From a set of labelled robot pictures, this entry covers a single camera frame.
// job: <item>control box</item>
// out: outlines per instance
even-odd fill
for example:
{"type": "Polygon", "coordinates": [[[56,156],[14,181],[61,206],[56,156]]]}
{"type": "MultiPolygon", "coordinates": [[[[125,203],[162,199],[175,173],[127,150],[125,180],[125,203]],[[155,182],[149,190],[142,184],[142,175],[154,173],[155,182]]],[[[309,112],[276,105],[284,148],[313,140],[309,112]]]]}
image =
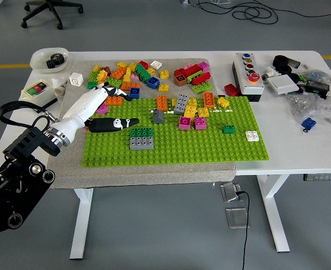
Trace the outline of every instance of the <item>control box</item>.
{"type": "Polygon", "coordinates": [[[264,91],[264,84],[260,77],[254,54],[236,53],[233,61],[235,84],[241,95],[249,101],[259,101],[264,91]]]}
{"type": "Polygon", "coordinates": [[[20,100],[34,103],[47,108],[57,102],[57,97],[50,83],[40,80],[35,84],[24,88],[20,93],[20,100]]]}

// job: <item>white lego brick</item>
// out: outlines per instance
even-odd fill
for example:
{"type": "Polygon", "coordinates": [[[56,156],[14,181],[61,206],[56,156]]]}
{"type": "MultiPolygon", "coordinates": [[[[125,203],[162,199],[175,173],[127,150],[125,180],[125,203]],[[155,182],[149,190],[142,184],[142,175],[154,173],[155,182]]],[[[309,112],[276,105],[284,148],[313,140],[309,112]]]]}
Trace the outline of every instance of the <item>white lego brick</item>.
{"type": "Polygon", "coordinates": [[[160,63],[158,61],[153,61],[153,63],[150,64],[150,67],[157,70],[161,67],[161,65],[162,65],[162,63],[160,63]]]}
{"type": "Polygon", "coordinates": [[[256,131],[245,131],[245,136],[248,142],[258,142],[259,136],[256,131]]]}
{"type": "Polygon", "coordinates": [[[84,82],[83,75],[73,72],[69,77],[69,81],[72,86],[81,86],[84,82]]]}

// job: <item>yellow lego brick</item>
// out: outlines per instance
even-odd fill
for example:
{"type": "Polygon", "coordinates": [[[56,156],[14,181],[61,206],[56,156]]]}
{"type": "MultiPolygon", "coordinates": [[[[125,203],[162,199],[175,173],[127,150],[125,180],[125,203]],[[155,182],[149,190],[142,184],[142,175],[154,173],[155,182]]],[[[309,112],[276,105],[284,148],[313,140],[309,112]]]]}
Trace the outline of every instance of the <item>yellow lego brick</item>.
{"type": "Polygon", "coordinates": [[[189,117],[192,120],[192,122],[194,122],[196,109],[197,108],[194,107],[194,106],[186,106],[185,107],[184,117],[189,117]]]}
{"type": "Polygon", "coordinates": [[[194,106],[195,108],[198,106],[198,102],[196,98],[189,98],[187,105],[194,106]]]}
{"type": "Polygon", "coordinates": [[[136,67],[136,66],[137,66],[137,65],[136,65],[135,62],[131,62],[130,65],[129,65],[128,67],[130,68],[130,70],[131,70],[132,72],[135,72],[135,67],[136,67]]]}
{"type": "Polygon", "coordinates": [[[159,92],[161,92],[161,93],[168,93],[168,91],[169,91],[169,85],[168,84],[161,83],[159,85],[159,92]]]}
{"type": "Polygon", "coordinates": [[[147,72],[148,72],[150,75],[154,75],[154,74],[155,74],[155,69],[152,68],[152,67],[149,67],[149,68],[147,69],[147,72]]]}
{"type": "Polygon", "coordinates": [[[198,115],[199,117],[209,117],[208,108],[198,108],[198,115]]]}
{"type": "Polygon", "coordinates": [[[169,71],[167,71],[167,70],[160,70],[159,76],[160,76],[160,79],[169,79],[170,78],[169,71]]]}
{"type": "Polygon", "coordinates": [[[96,65],[93,69],[93,71],[100,71],[100,66],[96,65]]]}
{"type": "Polygon", "coordinates": [[[126,69],[128,67],[127,63],[124,63],[124,62],[119,62],[117,67],[122,67],[123,69],[126,69]]]}
{"type": "Polygon", "coordinates": [[[225,98],[221,97],[217,100],[217,104],[220,105],[222,108],[226,108],[229,106],[229,101],[227,101],[225,98]]]}
{"type": "Polygon", "coordinates": [[[130,74],[125,74],[123,77],[123,82],[130,83],[130,74]]]}

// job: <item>red emergency stop button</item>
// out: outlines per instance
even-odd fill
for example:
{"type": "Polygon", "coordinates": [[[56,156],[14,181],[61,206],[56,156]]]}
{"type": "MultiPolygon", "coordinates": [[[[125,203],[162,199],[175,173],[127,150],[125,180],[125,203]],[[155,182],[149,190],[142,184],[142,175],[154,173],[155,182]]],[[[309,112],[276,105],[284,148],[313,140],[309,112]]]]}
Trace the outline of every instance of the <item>red emergency stop button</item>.
{"type": "Polygon", "coordinates": [[[260,75],[258,73],[249,73],[248,75],[249,82],[256,83],[260,79],[260,75]]]}

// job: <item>black cable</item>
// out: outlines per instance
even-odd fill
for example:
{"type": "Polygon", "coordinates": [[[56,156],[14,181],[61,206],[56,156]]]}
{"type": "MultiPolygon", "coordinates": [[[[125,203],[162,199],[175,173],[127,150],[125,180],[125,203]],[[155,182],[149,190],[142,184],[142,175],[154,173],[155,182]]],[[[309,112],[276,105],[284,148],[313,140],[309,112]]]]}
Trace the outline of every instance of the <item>black cable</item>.
{"type": "Polygon", "coordinates": [[[247,210],[247,218],[246,218],[246,232],[245,232],[245,242],[244,242],[244,253],[243,253],[243,268],[242,270],[244,270],[244,266],[245,266],[245,249],[246,249],[246,241],[248,240],[248,224],[249,224],[249,206],[250,206],[250,197],[248,192],[246,191],[238,191],[235,194],[236,195],[240,195],[245,193],[248,196],[248,210],[247,210]]]}
{"type": "Polygon", "coordinates": [[[325,16],[331,16],[330,14],[325,14],[325,15],[304,15],[304,14],[300,14],[298,12],[295,11],[291,11],[291,10],[281,10],[278,8],[273,8],[273,7],[269,7],[261,2],[259,2],[258,0],[253,0],[253,2],[245,2],[245,3],[241,3],[241,4],[236,4],[233,7],[222,7],[219,6],[218,4],[215,3],[210,3],[210,2],[200,2],[200,0],[198,0],[198,3],[194,5],[195,6],[199,6],[199,8],[201,10],[204,10],[208,13],[211,14],[216,14],[216,15],[225,15],[228,14],[230,12],[232,12],[232,16],[237,19],[237,20],[250,20],[253,21],[255,23],[258,24],[275,24],[278,22],[279,17],[278,14],[275,11],[282,11],[282,12],[290,12],[302,17],[306,17],[306,18],[315,18],[315,17],[325,17],[325,16]],[[214,11],[210,11],[210,10],[206,10],[203,6],[205,5],[210,5],[210,6],[215,6],[217,8],[220,8],[222,10],[226,10],[225,12],[214,12],[214,11]],[[236,14],[242,14],[244,15],[244,18],[240,18],[238,16],[236,16],[236,14]],[[272,16],[275,16],[274,21],[271,22],[261,22],[259,21],[259,19],[264,20],[264,19],[270,19],[272,16]]]}

